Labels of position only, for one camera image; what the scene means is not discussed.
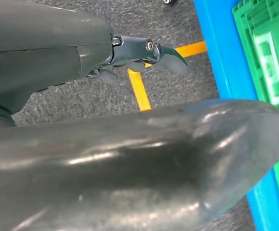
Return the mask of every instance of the blue plastic container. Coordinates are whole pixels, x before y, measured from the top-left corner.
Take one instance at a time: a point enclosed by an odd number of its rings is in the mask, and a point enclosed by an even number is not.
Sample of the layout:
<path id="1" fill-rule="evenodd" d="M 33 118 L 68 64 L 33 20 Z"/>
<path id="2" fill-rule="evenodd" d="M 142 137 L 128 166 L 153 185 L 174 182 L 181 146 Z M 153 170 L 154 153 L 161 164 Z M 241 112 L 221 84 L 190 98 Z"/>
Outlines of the blue plastic container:
<path id="1" fill-rule="evenodd" d="M 256 100 L 232 8 L 240 0 L 194 0 L 222 99 Z M 279 231 L 279 191 L 271 170 L 247 195 L 258 231 Z"/>

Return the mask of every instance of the yellow floor line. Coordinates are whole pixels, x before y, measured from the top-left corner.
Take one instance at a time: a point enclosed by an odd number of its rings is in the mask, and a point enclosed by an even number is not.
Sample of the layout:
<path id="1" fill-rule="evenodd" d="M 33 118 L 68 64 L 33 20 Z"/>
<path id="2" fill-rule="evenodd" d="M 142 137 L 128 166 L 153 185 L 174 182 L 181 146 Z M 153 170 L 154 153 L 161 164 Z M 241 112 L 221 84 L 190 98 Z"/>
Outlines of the yellow floor line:
<path id="1" fill-rule="evenodd" d="M 130 69 L 128 69 L 128 74 L 140 110 L 150 110 L 151 106 L 147 96 L 146 90 L 143 83 L 142 76 L 140 76 L 139 72 L 133 72 Z"/>
<path id="2" fill-rule="evenodd" d="M 176 49 L 183 58 L 188 56 L 192 56 L 195 54 L 203 53 L 207 51 L 205 42 L 197 42 L 194 44 L 190 44 L 183 47 L 178 47 Z M 138 72 L 133 72 L 128 70 L 128 74 L 130 80 L 130 83 L 134 91 L 135 97 L 136 98 L 137 104 L 139 105 L 140 110 L 147 111 L 151 109 L 151 105 L 147 96 L 146 90 L 145 89 L 144 84 L 143 83 L 142 76 Z"/>

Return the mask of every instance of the gray cylindrical object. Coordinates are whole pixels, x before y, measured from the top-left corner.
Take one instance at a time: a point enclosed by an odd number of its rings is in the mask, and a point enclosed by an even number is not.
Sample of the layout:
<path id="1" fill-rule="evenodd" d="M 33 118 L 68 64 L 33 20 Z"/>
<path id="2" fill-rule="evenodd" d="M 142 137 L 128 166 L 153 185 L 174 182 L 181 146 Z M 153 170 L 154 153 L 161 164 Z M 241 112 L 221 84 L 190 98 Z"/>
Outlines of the gray cylindrical object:
<path id="1" fill-rule="evenodd" d="M 210 101 L 0 129 L 0 231 L 190 231 L 279 158 L 279 110 Z"/>

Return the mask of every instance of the robotic arm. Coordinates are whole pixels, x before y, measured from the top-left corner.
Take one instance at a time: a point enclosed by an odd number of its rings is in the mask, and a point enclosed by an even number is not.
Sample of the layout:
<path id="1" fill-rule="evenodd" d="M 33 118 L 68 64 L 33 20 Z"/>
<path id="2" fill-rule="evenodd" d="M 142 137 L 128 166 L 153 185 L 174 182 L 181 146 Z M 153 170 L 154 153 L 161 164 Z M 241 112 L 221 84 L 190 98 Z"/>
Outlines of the robotic arm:
<path id="1" fill-rule="evenodd" d="M 0 0 L 0 116 L 13 123 L 34 93 L 79 78 L 116 79 L 108 66 L 141 71 L 157 64 L 186 72 L 173 48 L 149 38 L 115 35 L 92 15 L 19 0 Z"/>

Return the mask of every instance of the gray carpet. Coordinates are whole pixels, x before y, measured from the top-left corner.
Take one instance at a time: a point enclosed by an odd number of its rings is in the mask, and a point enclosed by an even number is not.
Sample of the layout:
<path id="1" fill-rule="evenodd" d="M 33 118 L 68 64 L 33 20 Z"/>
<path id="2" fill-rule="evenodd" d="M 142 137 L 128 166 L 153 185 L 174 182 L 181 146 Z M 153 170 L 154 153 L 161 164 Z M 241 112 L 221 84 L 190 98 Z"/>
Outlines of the gray carpet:
<path id="1" fill-rule="evenodd" d="M 162 0 L 32 0 L 83 13 L 102 15 L 116 32 L 143 35 L 174 47 L 202 41 L 194 4 L 178 0 L 173 7 Z M 217 98 L 218 92 L 207 53 L 187 59 L 185 76 L 145 70 L 143 78 L 152 107 Z M 27 125 L 77 118 L 118 115 L 138 111 L 126 69 L 115 70 L 120 82 L 109 86 L 99 80 L 79 80 L 32 95 L 14 116 Z M 246 199 L 198 231 L 253 231 Z"/>

